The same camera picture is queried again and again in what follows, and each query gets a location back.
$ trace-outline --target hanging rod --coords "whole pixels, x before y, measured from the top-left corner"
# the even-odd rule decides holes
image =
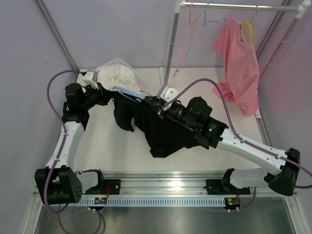
[[[256,4],[253,5],[244,5],[244,4],[227,4],[227,3],[201,3],[201,2],[181,2],[181,7],[191,6],[192,7],[208,7],[212,8],[230,8],[230,9],[247,9],[247,10],[257,10]],[[262,6],[258,5],[259,11],[299,11],[299,6]]]

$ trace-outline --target pink garment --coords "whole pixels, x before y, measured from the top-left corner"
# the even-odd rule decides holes
[[[252,115],[259,108],[259,67],[254,46],[240,41],[240,22],[229,17],[212,44],[219,55],[224,56],[224,73],[227,83],[219,82],[224,98],[235,102],[246,113]],[[220,98],[216,88],[213,92]]]

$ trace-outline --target metal bracket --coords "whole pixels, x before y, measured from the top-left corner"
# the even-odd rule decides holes
[[[227,189],[225,190],[224,185],[221,183],[221,179],[207,179],[206,187],[208,195],[237,195],[238,191],[240,191],[241,195],[249,195],[251,194],[250,188],[242,188],[242,189]]]
[[[106,187],[109,186],[109,195],[119,195],[120,194],[120,179],[104,179],[104,186],[100,189],[97,189],[96,194],[107,195]],[[88,189],[85,192],[86,195],[94,195],[95,192],[91,189]]]

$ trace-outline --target white tabletop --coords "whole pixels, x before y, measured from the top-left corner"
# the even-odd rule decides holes
[[[139,71],[152,85],[151,95],[156,95],[160,86],[158,68],[142,68]],[[83,84],[81,75],[78,83]],[[169,85],[179,92],[192,81],[210,78],[224,80],[223,68],[185,68],[169,79]],[[202,96],[212,107],[211,116],[228,124],[222,101],[213,92],[213,85],[201,82],[187,91],[180,100],[183,105],[197,96]],[[254,115],[246,117],[234,103],[228,103],[236,130],[253,140],[262,142]],[[74,161],[74,170],[101,169],[105,172],[196,172],[224,171],[228,168],[251,169],[258,165],[235,154],[218,150],[206,150],[197,146],[181,149],[167,158],[153,158],[144,133],[136,128],[133,133],[119,128],[113,115],[114,105],[95,106],[90,111],[86,132],[82,136]]]

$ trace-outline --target wire hanger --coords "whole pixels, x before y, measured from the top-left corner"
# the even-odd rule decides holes
[[[256,14],[252,17],[252,19],[250,20],[250,22],[244,22],[244,23],[241,23],[241,24],[240,24],[240,27],[241,27],[241,28],[246,28],[246,29],[247,29],[247,32],[248,32],[248,34],[249,34],[250,45],[253,44],[253,29],[252,29],[251,23],[252,23],[254,17],[258,14],[258,11],[259,11],[259,5],[258,5],[257,3],[255,3],[255,4],[256,4],[256,6],[257,6],[257,12],[256,12]],[[247,42],[246,37],[245,37],[245,35],[243,34],[242,30],[240,30],[240,33],[241,33],[241,35],[242,35],[242,38],[243,38],[245,44],[248,45],[248,42]]]
[[[212,1],[209,2],[209,3],[206,5],[206,7],[205,7],[203,26],[202,26],[202,28],[197,32],[197,34],[195,35],[195,37],[194,37],[194,39],[193,39],[193,41],[192,41],[192,43],[191,43],[191,46],[190,46],[190,48],[188,49],[188,51],[187,51],[187,53],[185,54],[185,57],[183,58],[182,61],[184,61],[184,60],[187,58],[187,56],[188,56],[188,54],[189,54],[189,52],[190,52],[192,46],[194,45],[194,43],[195,43],[195,41],[196,41],[196,38],[200,35],[200,33],[202,32],[202,30],[204,29],[204,27],[205,27],[206,25],[208,25],[208,23],[214,22],[214,23],[219,24],[219,23],[221,23],[222,21],[226,21],[226,19],[223,18],[223,19],[221,19],[221,20],[210,20],[210,21],[206,22],[206,10],[207,10],[207,7],[209,6],[210,3],[212,3]],[[202,48],[207,46],[208,43],[210,43],[209,40],[208,40],[202,47],[200,47],[200,48],[198,49],[198,51],[190,58],[190,60],[188,60],[181,68],[178,66],[178,67],[176,68],[176,70],[175,70],[174,76],[176,76],[176,73],[177,73],[177,72],[182,71],[182,70],[193,60],[193,58],[195,58],[195,57],[202,51]]]
[[[190,16],[189,16],[189,26],[188,26],[188,30],[186,33],[186,37],[184,39],[184,43],[183,43],[183,49],[181,52],[181,56],[179,59],[179,63],[177,65],[177,68],[175,70],[174,76],[176,76],[177,73],[177,69],[179,68],[180,64],[182,63],[183,59],[184,59],[184,54],[187,53],[187,51],[189,50],[189,47],[191,46],[191,43],[193,41],[194,36],[196,35],[197,32],[197,28],[199,27],[200,24],[200,19],[201,19],[201,14],[199,14],[192,22],[191,22],[191,11],[192,11],[192,6],[193,6],[193,2],[191,3],[191,7],[190,7]]]

